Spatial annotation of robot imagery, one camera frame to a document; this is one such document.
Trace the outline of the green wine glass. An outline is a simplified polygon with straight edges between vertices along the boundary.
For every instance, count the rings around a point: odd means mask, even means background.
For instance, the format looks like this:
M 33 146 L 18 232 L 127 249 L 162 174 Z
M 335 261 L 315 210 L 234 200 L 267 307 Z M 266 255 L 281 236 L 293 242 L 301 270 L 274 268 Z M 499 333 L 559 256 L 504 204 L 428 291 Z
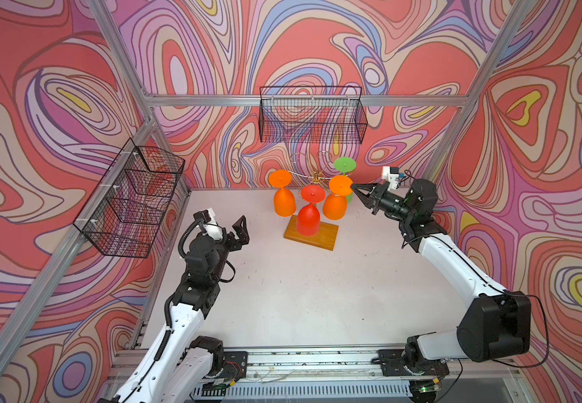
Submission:
M 329 181 L 329 189 L 335 196 L 343 196 L 348 203 L 353 198 L 353 180 L 350 174 L 356 169 L 356 161 L 350 157 L 339 157 L 334 162 L 334 168 L 339 172 Z

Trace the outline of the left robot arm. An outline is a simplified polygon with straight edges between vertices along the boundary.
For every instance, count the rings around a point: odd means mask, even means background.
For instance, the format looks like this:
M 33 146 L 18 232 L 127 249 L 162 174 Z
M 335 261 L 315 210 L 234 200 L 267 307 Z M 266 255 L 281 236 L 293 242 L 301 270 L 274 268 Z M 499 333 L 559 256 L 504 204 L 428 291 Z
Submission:
M 111 401 L 184 402 L 203 379 L 222 373 L 222 341 L 200 336 L 198 331 L 228 281 L 223 277 L 225 269 L 235 268 L 230 253 L 249 242 L 244 216 L 227 229 L 217 223 L 211 208 L 193 215 L 193 223 L 178 241 L 184 272 L 163 304 L 162 329 Z

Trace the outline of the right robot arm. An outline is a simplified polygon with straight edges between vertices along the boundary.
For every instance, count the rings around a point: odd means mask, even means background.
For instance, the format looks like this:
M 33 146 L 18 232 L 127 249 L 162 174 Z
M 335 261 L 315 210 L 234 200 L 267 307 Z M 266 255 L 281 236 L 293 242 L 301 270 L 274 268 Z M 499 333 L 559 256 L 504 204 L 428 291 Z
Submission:
M 421 374 L 442 360 L 481 363 L 529 351 L 529 297 L 496 282 L 455 245 L 434 218 L 438 193 L 432 181 L 414 180 L 405 196 L 393 193 L 387 181 L 351 189 L 372 213 L 398 222 L 403 243 L 443 275 L 466 307 L 455 329 L 408 339 L 401 356 L 407 371 Z

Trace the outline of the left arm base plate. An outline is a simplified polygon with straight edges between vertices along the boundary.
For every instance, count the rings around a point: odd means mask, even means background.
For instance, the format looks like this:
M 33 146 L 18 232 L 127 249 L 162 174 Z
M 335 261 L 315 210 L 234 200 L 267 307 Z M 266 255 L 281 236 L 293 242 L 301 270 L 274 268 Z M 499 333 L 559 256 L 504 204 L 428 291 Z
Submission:
M 210 373 L 200 383 L 227 388 L 247 377 L 248 362 L 249 354 L 245 350 L 225 351 L 219 361 L 213 359 Z

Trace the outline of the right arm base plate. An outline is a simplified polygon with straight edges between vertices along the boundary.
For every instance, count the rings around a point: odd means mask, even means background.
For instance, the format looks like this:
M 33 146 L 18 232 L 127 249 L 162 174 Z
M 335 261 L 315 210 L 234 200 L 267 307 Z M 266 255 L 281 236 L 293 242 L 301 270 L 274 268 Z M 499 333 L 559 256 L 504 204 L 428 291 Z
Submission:
M 416 350 L 380 349 L 377 356 L 371 360 L 379 365 L 383 376 L 413 376 L 445 378 L 450 374 L 445 360 L 428 360 Z

